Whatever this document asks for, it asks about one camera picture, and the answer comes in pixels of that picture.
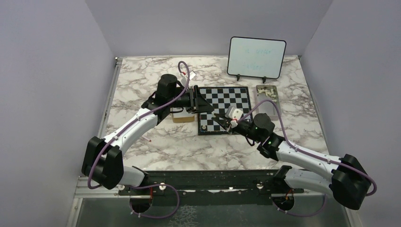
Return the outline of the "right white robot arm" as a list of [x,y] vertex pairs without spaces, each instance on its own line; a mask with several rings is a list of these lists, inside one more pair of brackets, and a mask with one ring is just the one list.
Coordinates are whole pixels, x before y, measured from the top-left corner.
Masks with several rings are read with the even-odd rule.
[[258,142],[257,150],[265,158],[292,163],[303,170],[287,170],[273,179],[278,192],[289,188],[309,189],[332,196],[339,204],[352,210],[360,209],[373,180],[358,159],[345,154],[343,157],[323,155],[297,146],[285,137],[274,133],[275,124],[265,113],[257,114],[251,122],[238,121],[223,114],[212,117],[230,134],[239,134],[247,140]]

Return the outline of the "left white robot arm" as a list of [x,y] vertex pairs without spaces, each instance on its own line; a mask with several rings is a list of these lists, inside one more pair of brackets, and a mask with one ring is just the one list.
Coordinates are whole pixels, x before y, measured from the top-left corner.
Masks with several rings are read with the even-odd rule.
[[82,174],[109,190],[117,185],[130,185],[135,193],[145,193],[149,183],[146,172],[134,166],[124,166],[122,158],[143,134],[170,114],[171,108],[183,108],[193,114],[214,111],[200,94],[198,86],[185,87],[176,76],[164,74],[158,81],[157,90],[129,122],[103,138],[94,136],[88,141]]

